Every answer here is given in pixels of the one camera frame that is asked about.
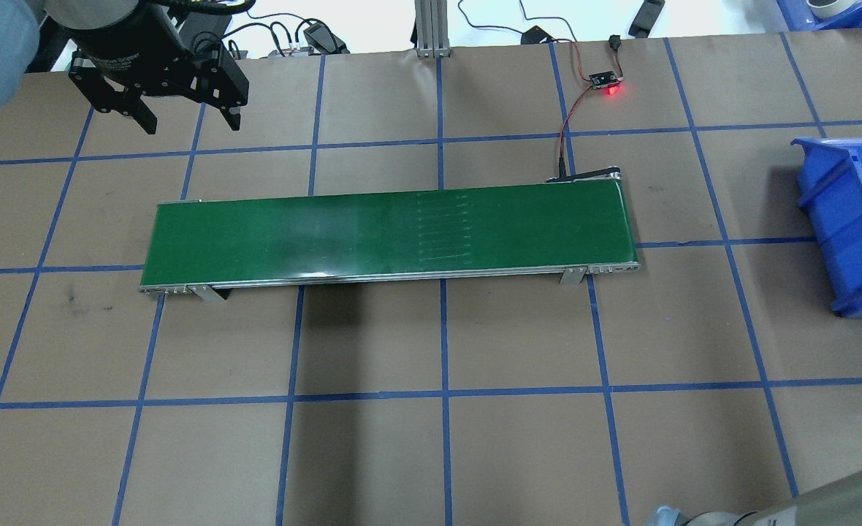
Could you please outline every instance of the blue tape grid line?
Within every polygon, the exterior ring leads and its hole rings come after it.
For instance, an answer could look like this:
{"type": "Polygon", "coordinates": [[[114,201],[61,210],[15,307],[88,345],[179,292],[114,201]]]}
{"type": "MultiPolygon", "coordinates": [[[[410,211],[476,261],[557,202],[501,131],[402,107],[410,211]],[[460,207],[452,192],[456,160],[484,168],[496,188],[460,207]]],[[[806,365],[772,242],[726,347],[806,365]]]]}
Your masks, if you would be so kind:
{"type": "MultiPolygon", "coordinates": [[[[435,59],[435,92],[438,101],[438,190],[444,190],[444,76],[441,57],[435,59]]],[[[451,368],[448,361],[447,280],[440,280],[440,408],[444,466],[444,524],[454,524],[451,491],[451,368]]]]}
{"type": "Polygon", "coordinates": [[[785,33],[779,33],[779,38],[782,39],[782,46],[785,46],[785,54],[788,56],[788,62],[791,63],[791,69],[795,71],[795,77],[798,79],[798,85],[801,86],[804,100],[808,103],[808,109],[811,110],[811,116],[815,118],[814,126],[817,126],[817,133],[821,134],[821,137],[827,137],[828,132],[824,129],[824,124],[821,123],[821,117],[817,113],[814,101],[811,100],[811,94],[808,93],[808,85],[804,82],[804,77],[801,76],[801,69],[798,68],[798,62],[795,61],[795,54],[791,53],[788,37],[785,36],[785,33]]]}
{"type": "MultiPolygon", "coordinates": [[[[557,64],[557,53],[554,50],[554,43],[549,43],[551,53],[552,70],[554,70],[554,82],[557,86],[558,102],[561,104],[561,119],[564,121],[568,116],[568,103],[564,96],[564,86],[561,83],[561,72],[557,64]]],[[[565,149],[568,150],[568,167],[571,169],[569,173],[577,173],[577,166],[574,162],[574,146],[571,143],[571,133],[568,126],[565,126],[565,149]]],[[[597,342],[597,360],[599,363],[601,392],[603,393],[603,404],[606,409],[607,429],[609,431],[609,451],[612,456],[612,467],[614,467],[614,475],[616,477],[616,493],[619,496],[619,513],[620,519],[625,526],[629,526],[629,506],[627,498],[625,498],[625,479],[622,476],[622,458],[619,451],[619,439],[616,433],[616,416],[614,406],[612,406],[612,391],[609,388],[609,373],[606,364],[606,352],[603,346],[603,330],[600,325],[600,313],[597,304],[597,289],[594,287],[594,276],[587,276],[587,293],[590,295],[590,313],[592,325],[594,325],[594,338],[597,342]]]]}
{"type": "Polygon", "coordinates": [[[612,388],[609,386],[609,371],[606,363],[606,350],[603,345],[603,329],[600,325],[600,310],[597,302],[597,287],[594,276],[587,276],[587,292],[590,295],[590,313],[594,322],[594,337],[597,341],[597,358],[600,369],[600,382],[603,387],[603,404],[606,407],[607,427],[609,429],[609,448],[612,453],[612,468],[616,476],[616,492],[619,495],[619,513],[622,523],[629,526],[629,506],[625,499],[625,477],[622,476],[622,457],[619,451],[619,436],[616,432],[616,414],[612,406],[612,388]]]}
{"type": "MultiPolygon", "coordinates": [[[[816,243],[815,237],[751,237],[751,239],[735,240],[691,240],[690,242],[645,242],[636,243],[638,248],[676,248],[685,246],[723,246],[748,244],[783,244],[783,243],[816,243]]],[[[144,265],[93,265],[87,267],[0,267],[0,274],[32,274],[35,272],[130,272],[141,270],[144,265]]]]}
{"type": "Polygon", "coordinates": [[[749,333],[749,341],[752,346],[752,356],[755,359],[755,366],[759,372],[759,379],[762,383],[762,390],[766,396],[768,404],[768,414],[771,417],[772,427],[775,432],[775,439],[778,442],[779,455],[782,458],[782,467],[785,469],[785,476],[788,479],[788,487],[792,496],[798,496],[798,482],[795,480],[795,472],[791,466],[791,460],[788,457],[788,448],[785,445],[785,434],[782,433],[782,424],[779,422],[778,410],[775,408],[775,399],[772,396],[771,385],[768,382],[768,373],[766,366],[762,360],[762,351],[759,348],[758,338],[755,336],[755,326],[752,325],[752,316],[749,311],[749,304],[746,300],[745,290],[742,288],[742,279],[739,278],[739,268],[736,264],[736,257],[733,254],[732,245],[729,243],[729,236],[726,235],[726,224],[722,213],[720,212],[720,201],[717,198],[716,190],[714,189],[714,181],[711,178],[711,173],[707,167],[707,159],[704,156],[704,150],[701,147],[701,138],[698,136],[697,127],[694,124],[694,116],[691,114],[691,106],[688,104],[687,94],[684,92],[684,84],[681,81],[681,73],[678,71],[678,63],[675,61],[674,52],[671,50],[671,41],[664,39],[665,50],[668,51],[668,62],[671,62],[671,70],[674,73],[675,83],[678,84],[678,93],[681,96],[681,103],[684,106],[684,113],[687,116],[688,126],[691,128],[691,137],[694,140],[694,148],[698,153],[698,159],[701,161],[701,171],[704,174],[704,180],[707,183],[707,191],[711,197],[711,203],[714,205],[714,213],[716,214],[717,225],[720,229],[720,237],[724,242],[726,259],[728,259],[729,267],[733,276],[733,283],[736,287],[737,296],[739,296],[739,307],[742,309],[742,316],[746,322],[746,332],[749,333]]]}
{"type": "Polygon", "coordinates": [[[288,376],[288,396],[285,402],[285,425],[281,436],[281,463],[278,469],[278,494],[276,496],[275,523],[281,526],[285,513],[285,490],[288,482],[288,453],[291,445],[291,422],[294,419],[294,403],[298,402],[295,395],[298,379],[298,353],[301,346],[301,315],[305,307],[305,287],[298,287],[297,304],[294,307],[294,337],[291,340],[291,367],[288,376]]]}
{"type": "MultiPolygon", "coordinates": [[[[321,101],[324,99],[324,70],[327,56],[321,56],[318,70],[317,97],[314,104],[314,131],[311,135],[310,174],[308,174],[308,196],[314,195],[314,180],[317,176],[318,137],[321,133],[321,101]]],[[[285,517],[285,493],[288,486],[288,458],[291,448],[291,423],[294,421],[295,387],[298,380],[298,354],[301,347],[301,318],[305,309],[305,287],[298,287],[297,304],[294,307],[294,337],[291,340],[291,366],[288,376],[288,396],[285,400],[285,425],[281,436],[281,463],[278,467],[278,492],[276,494],[275,524],[281,526],[285,517]]]]}
{"type": "MultiPolygon", "coordinates": [[[[138,422],[140,422],[141,409],[144,406],[185,406],[185,405],[207,405],[207,404],[230,404],[230,403],[286,403],[286,425],[284,430],[284,446],[282,451],[282,466],[280,476],[280,489],[278,490],[278,519],[277,523],[281,523],[282,512],[284,507],[285,495],[285,480],[287,477],[287,462],[289,443],[291,438],[291,412],[294,409],[294,402],[298,403],[327,403],[335,400],[397,400],[410,399],[411,397],[441,397],[442,410],[444,417],[444,476],[445,476],[445,512],[447,523],[452,523],[451,515],[451,477],[450,477],[450,419],[449,419],[449,402],[450,397],[475,397],[475,396],[528,396],[528,395],[552,395],[552,394],[599,394],[604,395],[605,403],[607,404],[609,432],[611,433],[611,447],[614,449],[614,468],[616,471],[617,489],[619,490],[621,514],[624,522],[628,524],[628,510],[625,505],[625,488],[622,483],[622,469],[620,465],[618,440],[615,434],[614,412],[612,412],[611,393],[614,392],[682,392],[682,390],[707,390],[707,389],[764,389],[767,394],[769,404],[769,412],[771,412],[773,427],[776,436],[779,440],[779,450],[782,452],[782,462],[785,464],[786,476],[788,476],[789,485],[793,494],[798,494],[796,489],[794,473],[791,470],[791,465],[785,449],[784,436],[782,436],[781,425],[778,422],[777,412],[774,408],[773,400],[771,399],[771,389],[784,389],[785,387],[800,387],[800,386],[858,386],[862,385],[862,378],[822,378],[822,379],[804,379],[804,380],[768,380],[765,373],[765,367],[762,363],[761,355],[758,350],[758,343],[755,342],[755,331],[752,328],[752,320],[749,316],[748,307],[745,304],[744,292],[741,289],[741,281],[739,280],[739,272],[733,259],[732,250],[729,248],[732,245],[741,244],[763,244],[763,243],[810,243],[814,242],[813,237],[767,237],[767,239],[751,239],[751,240],[729,240],[726,237],[725,226],[722,222],[722,216],[719,213],[719,204],[716,201],[712,181],[709,179],[709,173],[706,169],[706,161],[703,157],[701,144],[698,140],[698,131],[718,131],[718,130],[742,130],[742,129],[794,129],[794,127],[816,126],[822,137],[825,137],[824,126],[856,126],[862,124],[862,120],[854,121],[831,121],[822,122],[812,103],[807,86],[801,76],[801,71],[798,69],[795,58],[792,54],[788,40],[784,34],[779,35],[782,39],[782,44],[785,46],[785,52],[792,68],[795,71],[796,79],[801,86],[805,100],[808,103],[809,109],[812,111],[814,123],[766,123],[766,124],[742,124],[741,126],[694,126],[693,118],[687,103],[684,86],[679,79],[677,64],[674,60],[674,54],[671,51],[671,44],[665,40],[665,47],[668,51],[669,60],[671,60],[672,70],[674,71],[676,81],[678,82],[679,93],[682,97],[685,113],[688,117],[689,126],[665,127],[664,129],[623,129],[623,130],[601,130],[601,131],[580,131],[571,132],[566,129],[568,160],[571,163],[571,171],[573,172],[574,159],[571,137],[591,137],[591,136],[607,136],[607,134],[648,134],[648,133],[681,133],[690,132],[695,140],[695,149],[698,151],[698,156],[701,157],[702,167],[708,182],[708,190],[711,193],[712,201],[714,201],[715,212],[719,226],[721,227],[721,240],[693,240],[692,242],[662,242],[662,243],[639,243],[639,248],[658,248],[658,247],[678,247],[678,246],[725,246],[728,251],[728,257],[731,260],[731,269],[734,274],[734,282],[737,286],[738,293],[741,295],[741,306],[744,307],[744,316],[746,317],[747,329],[750,333],[751,341],[754,343],[754,353],[758,369],[760,373],[760,381],[758,382],[725,382],[725,383],[702,383],[702,384],[658,384],[658,385],[630,385],[630,386],[611,386],[609,385],[609,377],[605,367],[605,355],[602,346],[602,330],[599,324],[597,302],[595,301],[595,287],[592,285],[592,276],[588,276],[588,289],[591,294],[592,314],[594,314],[595,331],[598,341],[598,359],[601,363],[601,377],[603,378],[602,386],[562,386],[562,387],[522,387],[521,389],[457,389],[451,390],[448,385],[448,369],[447,369],[447,306],[446,306],[446,282],[441,281],[441,366],[442,366],[442,389],[439,392],[430,390],[430,392],[376,392],[376,393],[337,393],[328,395],[302,395],[296,396],[294,393],[295,382],[297,382],[297,353],[298,344],[300,344],[300,327],[301,314],[303,310],[304,289],[300,287],[298,293],[297,315],[295,316],[295,336],[293,345],[293,359],[291,360],[291,378],[290,392],[288,396],[258,396],[258,397],[207,397],[207,399],[164,399],[164,400],[147,400],[145,399],[145,387],[148,382],[148,370],[150,369],[151,356],[153,356],[155,338],[160,324],[161,309],[164,306],[164,299],[159,300],[156,307],[155,321],[153,324],[153,335],[150,338],[150,346],[148,346],[147,359],[145,369],[143,370],[143,379],[140,386],[140,397],[137,400],[65,400],[64,402],[37,402],[37,403],[2,403],[0,402],[0,410],[7,409],[43,409],[43,408],[63,408],[63,407],[134,407],[137,409],[134,417],[133,430],[131,430],[130,443],[127,450],[126,463],[123,469],[123,478],[121,479],[120,492],[118,493],[117,506],[114,513],[114,523],[118,522],[118,515],[121,512],[121,501],[125,485],[128,481],[128,472],[131,466],[131,454],[134,452],[134,440],[136,440],[138,422]]],[[[564,90],[562,89],[561,76],[557,64],[557,54],[555,53],[554,44],[549,46],[552,57],[552,68],[554,69],[555,82],[559,102],[561,107],[561,116],[567,114],[565,107],[564,90]]],[[[552,139],[557,134],[542,133],[542,134],[501,134],[501,136],[483,136],[483,137],[444,137],[443,134],[443,96],[442,96],[442,79],[441,79],[441,62],[437,59],[437,88],[438,88],[438,136],[435,139],[426,140],[387,140],[387,141],[370,141],[370,142],[347,142],[333,144],[319,144],[318,130],[321,116],[321,99],[323,99],[324,89],[324,57],[321,57],[321,67],[318,79],[318,94],[317,106],[315,110],[315,124],[310,145],[287,145],[287,146],[270,146],[270,147],[250,147],[250,148],[234,148],[234,149],[216,149],[216,150],[198,150],[197,143],[201,124],[203,121],[205,106],[201,106],[200,114],[198,115],[197,130],[195,130],[194,140],[191,143],[191,150],[181,150],[180,152],[161,152],[161,153],[130,153],[130,154],[113,154],[113,156],[81,156],[80,150],[83,146],[83,140],[89,130],[93,109],[87,115],[84,123],[83,132],[81,132],[80,140],[78,140],[77,149],[71,157],[51,157],[51,159],[15,159],[1,160],[0,164],[39,164],[39,163],[71,163],[68,169],[66,182],[61,189],[61,196],[56,207],[53,222],[48,229],[46,243],[42,254],[39,258],[37,267],[15,267],[15,269],[0,269],[0,273],[33,273],[34,278],[26,296],[21,312],[20,320],[17,325],[16,333],[13,336],[9,354],[7,355],[6,365],[0,378],[0,397],[3,392],[4,382],[6,382],[7,374],[11,368],[14,359],[15,350],[18,346],[21,330],[23,329],[25,317],[27,316],[31,305],[31,298],[34,296],[34,290],[37,286],[37,281],[41,273],[48,272],[125,272],[125,270],[141,270],[142,265],[107,265],[107,266],[90,266],[90,267],[45,267],[43,262],[47,256],[47,250],[50,248],[51,239],[55,226],[60,216],[61,207],[64,205],[66,193],[73,177],[77,163],[80,161],[99,161],[110,159],[147,159],[148,157],[165,157],[165,156],[188,156],[188,169],[185,175],[183,190],[181,191],[181,199],[185,199],[190,183],[191,170],[193,169],[195,156],[203,156],[204,154],[218,153],[247,153],[247,152],[274,152],[274,150],[311,150],[311,166],[310,180],[308,180],[308,193],[313,193],[313,184],[315,177],[316,157],[318,149],[335,149],[335,148],[360,148],[372,146],[395,146],[408,144],[435,144],[438,146],[438,187],[444,186],[444,164],[443,164],[443,146],[446,143],[453,142],[475,142],[475,141],[497,141],[497,140],[544,140],[552,139]]]]}
{"type": "MultiPolygon", "coordinates": [[[[201,128],[204,126],[204,115],[207,105],[201,104],[197,113],[197,125],[194,127],[194,138],[191,140],[191,150],[188,152],[188,167],[184,172],[184,181],[181,183],[180,200],[188,199],[188,187],[191,185],[191,173],[194,170],[194,152],[197,151],[197,143],[200,141],[201,128]]],[[[142,408],[145,406],[145,394],[148,389],[148,376],[151,373],[151,360],[155,355],[155,343],[158,340],[158,329],[161,326],[161,312],[164,310],[164,296],[159,297],[155,305],[155,317],[151,324],[151,334],[148,337],[148,350],[146,351],[145,365],[142,367],[142,380],[140,381],[140,393],[136,400],[136,413],[133,416],[133,427],[129,432],[129,443],[126,447],[126,457],[123,461],[123,475],[120,476],[120,487],[116,492],[116,506],[113,507],[113,526],[120,524],[123,513],[123,500],[126,495],[126,486],[129,483],[129,472],[133,465],[133,455],[136,453],[136,439],[138,427],[142,420],[142,408]]]]}
{"type": "MultiPolygon", "coordinates": [[[[74,157],[77,157],[80,154],[80,149],[83,147],[83,141],[87,137],[87,132],[90,130],[90,122],[91,118],[94,116],[94,108],[90,107],[87,110],[87,119],[84,121],[83,130],[80,131],[80,139],[77,139],[77,147],[74,149],[74,157]]],[[[74,160],[71,162],[71,166],[67,169],[67,175],[64,176],[64,185],[61,187],[61,194],[58,197],[58,204],[54,207],[54,214],[51,216],[50,226],[47,228],[47,236],[45,237],[45,244],[41,248],[41,254],[38,256],[38,264],[36,266],[36,270],[34,271],[33,277],[31,277],[31,285],[28,289],[28,294],[25,296],[25,303],[23,304],[23,309],[21,310],[21,314],[19,315],[19,323],[16,325],[15,334],[12,336],[12,343],[9,345],[9,351],[6,356],[6,362],[3,365],[3,372],[0,375],[0,399],[3,397],[3,389],[6,387],[6,380],[9,376],[9,371],[12,369],[12,361],[16,355],[16,348],[19,346],[19,340],[21,337],[21,333],[23,332],[23,328],[25,326],[25,319],[28,316],[28,310],[31,307],[31,298],[34,296],[34,290],[36,290],[38,284],[38,278],[41,276],[41,273],[38,272],[38,269],[44,266],[45,259],[47,257],[47,251],[50,250],[51,247],[51,239],[54,237],[54,230],[58,226],[58,218],[61,217],[61,209],[64,207],[64,200],[67,198],[67,189],[70,187],[71,179],[74,177],[74,170],[77,169],[77,161],[74,160]]]]}
{"type": "MultiPolygon", "coordinates": [[[[698,126],[698,131],[725,131],[725,130],[754,130],[754,129],[799,129],[799,127],[814,127],[818,123],[762,123],[762,124],[725,124],[724,126],[698,126]]],[[[825,121],[820,126],[862,126],[861,120],[854,121],[825,121]]],[[[687,126],[659,127],[659,129],[615,129],[615,130],[588,130],[572,131],[565,137],[602,137],[612,134],[654,134],[654,133],[688,133],[691,131],[687,126]]],[[[363,142],[336,142],[318,143],[317,150],[331,150],[338,148],[369,148],[374,146],[408,146],[414,144],[444,144],[456,142],[495,142],[501,140],[535,140],[554,139],[557,133],[533,133],[533,134],[491,134],[490,136],[477,137],[429,137],[429,139],[413,140],[375,140],[363,142]]],[[[247,148],[218,148],[210,150],[196,150],[195,156],[217,156],[217,154],[228,153],[257,153],[257,152],[286,152],[287,150],[314,150],[313,144],[290,144],[282,146],[254,146],[247,148]]],[[[150,159],[151,157],[173,157],[190,156],[190,150],[179,150],[178,152],[157,153],[117,153],[111,156],[74,156],[74,157],[44,157],[43,159],[7,159],[0,160],[0,166],[5,164],[44,164],[44,163],[68,163],[71,161],[108,161],[114,159],[150,159]]]]}
{"type": "Polygon", "coordinates": [[[133,416],[133,427],[129,432],[129,443],[126,447],[126,457],[123,461],[123,475],[120,477],[120,489],[116,492],[116,506],[113,507],[113,526],[120,523],[120,515],[123,513],[123,500],[126,496],[126,486],[129,483],[129,471],[133,465],[133,453],[136,451],[136,439],[138,427],[142,421],[142,407],[145,405],[145,392],[148,388],[148,374],[151,371],[151,360],[155,355],[155,342],[158,339],[158,327],[161,325],[161,311],[164,309],[164,296],[159,297],[155,306],[155,317],[151,323],[151,336],[148,337],[148,350],[145,357],[145,365],[142,367],[142,380],[140,382],[140,393],[138,399],[134,400],[136,415],[133,416]]]}
{"type": "MultiPolygon", "coordinates": [[[[697,382],[682,384],[624,384],[604,386],[554,386],[554,387],[502,387],[502,389],[448,389],[448,397],[492,397],[492,396],[546,396],[571,394],[603,394],[607,389],[613,393],[645,392],[710,392],[711,390],[762,389],[761,380],[739,382],[697,382]]],[[[862,386],[862,378],[805,378],[794,380],[768,380],[772,389],[799,389],[799,387],[862,386]]],[[[363,392],[331,393],[319,395],[261,395],[234,397],[171,397],[170,399],[144,400],[43,400],[43,402],[0,402],[0,411],[10,409],[59,409],[91,407],[183,407],[190,405],[237,405],[254,403],[331,403],[354,400],[410,400],[417,397],[434,399],[443,397],[438,389],[420,392],[363,392]]]]}
{"type": "MultiPolygon", "coordinates": [[[[561,83],[561,71],[557,65],[557,50],[554,49],[554,42],[548,42],[548,53],[551,54],[551,67],[552,71],[554,71],[554,85],[557,87],[557,100],[558,104],[561,106],[561,122],[564,123],[565,118],[568,117],[568,100],[567,97],[564,96],[564,85],[561,83]]],[[[590,132],[582,132],[581,134],[578,134],[578,137],[583,137],[587,133],[590,132]]],[[[565,150],[568,151],[568,174],[575,174],[577,173],[577,167],[574,161],[574,146],[571,143],[571,125],[569,123],[564,125],[564,138],[565,150]]]]}
{"type": "Polygon", "coordinates": [[[308,173],[308,196],[314,195],[314,174],[317,170],[318,135],[321,133],[321,100],[324,98],[324,67],[327,64],[325,56],[321,56],[321,66],[317,74],[317,99],[314,106],[314,133],[311,135],[311,161],[308,173]]]}

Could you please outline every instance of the white floor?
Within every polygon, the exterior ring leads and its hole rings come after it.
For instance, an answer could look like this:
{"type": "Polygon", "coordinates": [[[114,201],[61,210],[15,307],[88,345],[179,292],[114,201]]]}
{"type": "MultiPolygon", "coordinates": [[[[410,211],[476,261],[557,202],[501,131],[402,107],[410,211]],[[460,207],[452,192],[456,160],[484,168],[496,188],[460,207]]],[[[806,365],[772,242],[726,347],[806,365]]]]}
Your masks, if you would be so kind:
{"type": "MultiPolygon", "coordinates": [[[[580,40],[605,40],[609,34],[626,37],[641,0],[527,0],[529,17],[561,16],[580,40]]],[[[560,20],[522,19],[517,0],[464,0],[464,11],[477,26],[497,24],[527,30],[536,23],[554,37],[569,37],[560,20]]],[[[298,3],[258,0],[251,13],[260,16],[288,11],[323,20],[343,39],[352,53],[407,50],[411,47],[414,3],[411,0],[318,0],[298,3]]],[[[297,19],[280,17],[294,33],[297,19]]],[[[234,18],[231,28],[250,21],[234,18]]],[[[651,37],[691,37],[702,34],[745,34],[784,31],[785,21],[775,0],[667,0],[651,37]]],[[[457,0],[448,0],[448,30],[451,46],[498,46],[518,44],[518,34],[504,30],[478,30],[467,25],[457,10],[457,0]]],[[[250,57],[267,56],[271,37],[262,27],[237,35],[241,49],[250,57]]]]}

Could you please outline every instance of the green conveyor belt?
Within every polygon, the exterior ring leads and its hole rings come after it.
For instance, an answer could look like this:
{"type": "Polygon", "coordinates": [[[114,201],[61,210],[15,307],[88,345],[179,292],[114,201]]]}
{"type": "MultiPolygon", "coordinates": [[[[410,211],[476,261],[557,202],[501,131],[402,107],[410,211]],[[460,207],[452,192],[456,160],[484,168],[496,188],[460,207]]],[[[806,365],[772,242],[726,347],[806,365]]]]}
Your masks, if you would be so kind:
{"type": "Polygon", "coordinates": [[[637,269],[618,177],[164,203],[143,291],[637,269]]]}

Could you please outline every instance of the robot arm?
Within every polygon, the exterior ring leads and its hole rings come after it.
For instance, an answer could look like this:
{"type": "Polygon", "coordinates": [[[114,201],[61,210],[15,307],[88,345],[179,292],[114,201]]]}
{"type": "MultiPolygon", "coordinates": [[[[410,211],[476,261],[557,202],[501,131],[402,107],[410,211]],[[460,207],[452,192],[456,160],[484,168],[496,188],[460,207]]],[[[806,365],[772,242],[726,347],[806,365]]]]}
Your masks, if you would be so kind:
{"type": "Polygon", "coordinates": [[[37,48],[39,20],[47,13],[77,43],[70,79],[101,113],[116,110],[154,134],[157,119],[142,96],[186,96],[217,107],[231,129],[238,130],[240,108],[248,102],[248,80],[224,49],[221,34],[230,14],[253,4],[0,0],[0,104],[15,93],[37,48]],[[170,12],[183,19],[180,30],[170,12]]]}

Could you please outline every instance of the blue plastic bin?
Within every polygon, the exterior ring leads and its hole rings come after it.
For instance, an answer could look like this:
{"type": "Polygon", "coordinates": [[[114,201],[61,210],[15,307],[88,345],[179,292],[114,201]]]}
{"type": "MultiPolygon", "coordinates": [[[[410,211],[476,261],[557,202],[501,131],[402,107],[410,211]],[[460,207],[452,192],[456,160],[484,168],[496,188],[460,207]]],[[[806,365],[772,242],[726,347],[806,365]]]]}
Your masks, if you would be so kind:
{"type": "Polygon", "coordinates": [[[792,144],[804,148],[798,206],[815,225],[837,295],[831,307],[862,317],[862,139],[799,137],[792,144]]]}
{"type": "Polygon", "coordinates": [[[862,0],[827,20],[818,20],[804,0],[778,0],[778,5],[791,31],[862,27],[862,0]]]}

